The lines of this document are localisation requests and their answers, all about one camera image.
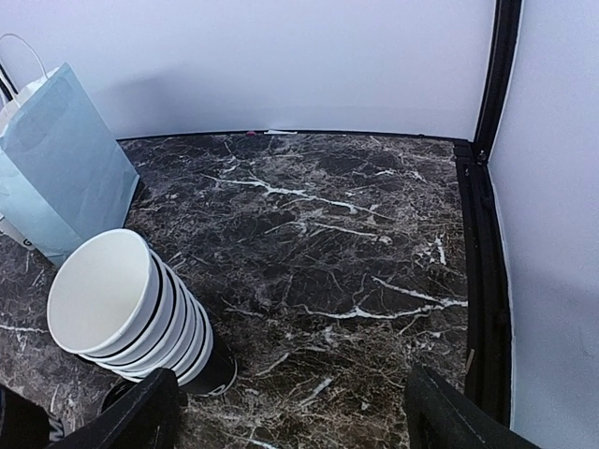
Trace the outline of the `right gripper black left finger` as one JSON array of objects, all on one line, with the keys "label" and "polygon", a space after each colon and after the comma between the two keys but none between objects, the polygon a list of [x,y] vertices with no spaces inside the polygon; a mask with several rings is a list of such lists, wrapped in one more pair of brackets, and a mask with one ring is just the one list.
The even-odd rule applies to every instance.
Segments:
[{"label": "right gripper black left finger", "polygon": [[179,386],[170,369],[155,369],[92,423],[51,448],[172,448],[180,423]]}]

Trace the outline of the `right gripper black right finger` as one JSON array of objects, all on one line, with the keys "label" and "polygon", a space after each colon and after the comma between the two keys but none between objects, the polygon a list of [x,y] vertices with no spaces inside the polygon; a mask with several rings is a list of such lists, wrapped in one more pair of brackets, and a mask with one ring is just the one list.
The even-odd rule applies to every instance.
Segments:
[{"label": "right gripper black right finger", "polygon": [[412,448],[535,449],[493,420],[433,369],[412,368],[404,391]]}]

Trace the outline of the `light blue paper bag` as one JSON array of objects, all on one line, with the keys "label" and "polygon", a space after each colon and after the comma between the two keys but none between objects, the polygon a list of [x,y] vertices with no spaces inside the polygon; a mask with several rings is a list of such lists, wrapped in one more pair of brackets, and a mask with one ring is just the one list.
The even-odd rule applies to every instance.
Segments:
[{"label": "light blue paper bag", "polygon": [[56,267],[124,225],[139,174],[69,64],[1,109],[1,213]]}]

